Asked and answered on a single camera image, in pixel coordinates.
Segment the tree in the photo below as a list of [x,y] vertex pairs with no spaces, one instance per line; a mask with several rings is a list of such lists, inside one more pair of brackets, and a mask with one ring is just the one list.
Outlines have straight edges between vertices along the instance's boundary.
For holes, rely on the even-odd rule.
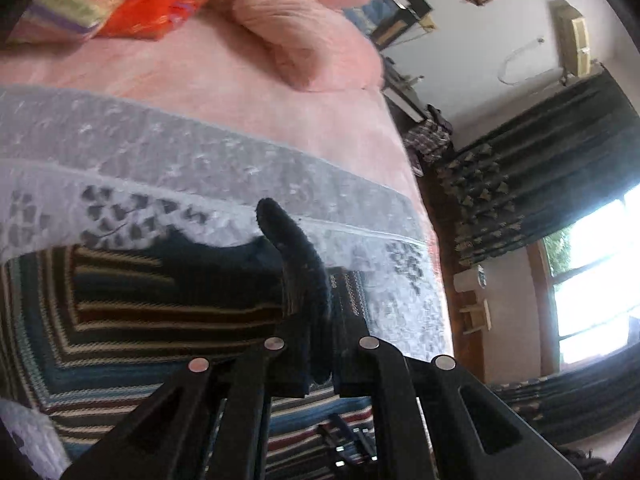
[[571,269],[571,227],[560,229],[544,238],[552,276]]

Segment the curtain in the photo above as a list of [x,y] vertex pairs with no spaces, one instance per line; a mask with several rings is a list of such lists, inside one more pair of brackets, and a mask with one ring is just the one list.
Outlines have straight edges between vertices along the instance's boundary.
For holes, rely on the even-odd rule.
[[463,265],[572,224],[640,182],[640,117],[604,69],[442,161]]
[[640,411],[640,343],[571,372],[491,390],[550,443],[576,442]]

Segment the air conditioner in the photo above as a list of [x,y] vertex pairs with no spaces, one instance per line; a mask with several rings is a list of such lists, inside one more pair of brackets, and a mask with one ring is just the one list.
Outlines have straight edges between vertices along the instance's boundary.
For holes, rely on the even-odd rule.
[[557,17],[565,71],[577,77],[589,75],[591,48],[584,16],[577,9],[567,5],[558,10]]

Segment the white wall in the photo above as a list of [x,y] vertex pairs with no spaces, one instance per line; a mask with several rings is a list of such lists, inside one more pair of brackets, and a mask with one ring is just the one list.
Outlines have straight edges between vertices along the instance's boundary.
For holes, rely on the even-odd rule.
[[[459,132],[523,94],[522,89],[497,78],[501,65],[516,49],[538,37],[546,39],[542,46],[509,64],[508,82],[542,74],[540,81],[527,82],[535,85],[557,76],[548,72],[559,66],[549,11],[552,0],[494,0],[485,7],[463,0],[427,1],[434,8],[432,17],[438,30],[392,46],[385,53],[401,72],[425,76],[416,91],[424,102],[441,108],[453,123],[457,130],[454,144],[459,148],[463,145],[456,139]],[[616,39],[626,31],[609,4],[606,0],[567,1],[588,20],[593,57],[610,59]],[[408,32],[403,39],[419,31]]]
[[540,375],[540,322],[527,250],[482,263],[492,329],[482,333],[488,383],[524,381]]

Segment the metal rivet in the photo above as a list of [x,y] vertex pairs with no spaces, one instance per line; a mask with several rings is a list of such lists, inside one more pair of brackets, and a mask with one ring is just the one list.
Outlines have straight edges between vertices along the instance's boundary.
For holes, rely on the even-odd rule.
[[284,341],[279,337],[270,337],[264,342],[264,347],[267,350],[282,350],[284,348]]
[[453,370],[456,367],[456,360],[448,355],[439,355],[436,357],[436,366],[440,370]]
[[373,336],[367,335],[360,339],[360,346],[367,350],[373,350],[380,346],[380,341]]
[[189,361],[189,370],[194,373],[199,374],[200,372],[204,372],[209,369],[209,361],[207,361],[204,357],[196,357]]

